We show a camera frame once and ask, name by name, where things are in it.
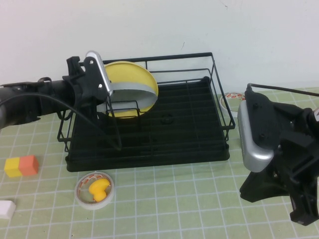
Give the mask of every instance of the yellow bowl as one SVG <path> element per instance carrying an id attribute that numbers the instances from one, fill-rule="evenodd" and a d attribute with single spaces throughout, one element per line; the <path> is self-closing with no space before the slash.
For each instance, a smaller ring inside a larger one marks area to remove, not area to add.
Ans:
<path id="1" fill-rule="evenodd" d="M 156 95 L 159 95 L 159 87 L 154 76 L 142 66 L 128 61 L 117 61 L 105 65 L 108 78 L 112 83 L 131 82 L 145 84 L 151 87 Z M 140 115 L 144 114 L 152 108 L 152 106 L 140 109 Z M 124 112 L 114 112 L 115 117 L 135 117 L 138 116 L 136 110 L 129 110 Z"/>

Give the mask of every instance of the wire rack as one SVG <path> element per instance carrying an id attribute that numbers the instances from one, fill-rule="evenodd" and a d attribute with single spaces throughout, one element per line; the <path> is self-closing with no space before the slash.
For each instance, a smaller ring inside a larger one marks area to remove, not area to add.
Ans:
<path id="1" fill-rule="evenodd" d="M 96 105 L 82 107 L 106 135 L 72 116 L 61 121 L 58 140 L 65 143 L 69 171 L 145 167 L 221 161 L 229 158 L 229 130 L 235 121 L 219 80 L 212 53 L 196 53 L 103 61 L 135 62 L 148 69 L 159 86 L 158 100 L 148 111 L 136 107 L 137 117 L 114 118 Z M 222 95 L 228 115 L 221 111 Z M 121 150 L 106 137 L 121 143 Z"/>

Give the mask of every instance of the roll of tape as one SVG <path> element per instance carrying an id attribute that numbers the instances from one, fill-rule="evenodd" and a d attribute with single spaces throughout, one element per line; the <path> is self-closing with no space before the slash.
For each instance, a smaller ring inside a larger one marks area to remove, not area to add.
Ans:
<path id="1" fill-rule="evenodd" d="M 106 178 L 110 182 L 110 186 L 107 188 L 107 197 L 100 201 L 95 202 L 93 200 L 93 195 L 89 193 L 90 185 L 100 179 Z M 112 178 L 103 172 L 93 172 L 83 176 L 76 184 L 74 189 L 74 196 L 78 204 L 88 210 L 96 210 L 105 207 L 111 202 L 115 194 L 115 186 Z"/>
<path id="2" fill-rule="evenodd" d="M 238 93 L 238 92 L 229 92 L 225 94 L 225 98 L 228 102 L 231 114 L 233 115 L 233 117 L 237 117 L 240 102 L 245 100 L 244 94 Z M 223 96 L 219 98 L 219 104 L 220 104 L 222 113 L 228 114 L 228 110 L 226 108 L 226 104 L 225 104 Z"/>

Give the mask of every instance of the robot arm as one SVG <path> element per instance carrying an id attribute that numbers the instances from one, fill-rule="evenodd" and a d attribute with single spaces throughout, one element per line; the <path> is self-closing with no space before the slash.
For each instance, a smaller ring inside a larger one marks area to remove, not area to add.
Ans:
<path id="1" fill-rule="evenodd" d="M 274 103 L 248 88 L 238 114 L 244 165 L 251 171 L 241 198 L 256 202 L 290 196 L 293 222 L 319 219 L 318 111 Z"/>

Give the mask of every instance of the black cable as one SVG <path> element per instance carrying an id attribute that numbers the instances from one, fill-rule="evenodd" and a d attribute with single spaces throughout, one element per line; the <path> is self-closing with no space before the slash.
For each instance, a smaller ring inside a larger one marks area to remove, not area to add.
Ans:
<path id="1" fill-rule="evenodd" d="M 269 90 L 278 90 L 278 91 L 288 91 L 288 92 L 297 93 L 297 94 L 302 94 L 302 95 L 317 96 L 317 97 L 319 97 L 319 94 L 318 94 L 318 93 L 307 92 L 307 91 L 299 91 L 299 90 L 293 90 L 293 89 L 284 88 L 284 87 L 265 86 L 265 85 L 258 85 L 258 84 L 249 83 L 249 84 L 247 85 L 247 89 L 248 89 L 248 90 L 251 90 L 251 87 L 264 88 L 264 89 L 269 89 Z"/>
<path id="2" fill-rule="evenodd" d="M 118 144 L 119 145 L 115 145 L 113 143 L 113 141 L 111 139 L 109 139 L 109 137 L 106 135 L 106 133 L 100 129 L 100 127 L 98 127 L 96 124 L 94 124 L 92 121 L 90 121 L 85 115 L 83 115 L 81 112 L 79 112 L 77 109 L 69 106 L 67 103 L 59 100 L 58 98 L 55 98 L 55 97 L 52 97 L 50 95 L 45 95 L 45 94 L 42 94 L 42 93 L 33 93 L 33 92 L 25 92 L 25 93 L 21 93 L 19 95 L 15 95 L 15 96 L 12 96 L 10 98 L 7 98 L 3 101 L 0 101 L 0 107 L 3 106 L 5 103 L 9 102 L 9 101 L 12 101 L 13 99 L 16 99 L 16 98 L 20 98 L 20 97 L 42 97 L 42 98 L 47 98 L 49 100 L 52 100 L 56 103 L 59 103 L 60 105 L 68 108 L 69 110 L 71 110 L 73 113 L 75 113 L 76 115 L 78 115 L 79 117 L 81 117 L 84 121 L 86 121 L 88 124 L 90 124 L 91 126 L 93 126 L 94 128 L 96 128 L 98 131 L 101 131 L 103 132 L 103 134 L 106 136 L 106 141 L 112 146 L 114 147 L 116 150 L 120 151 L 122 149 L 122 143 L 121 143 L 121 140 L 119 139 L 118 140 Z"/>

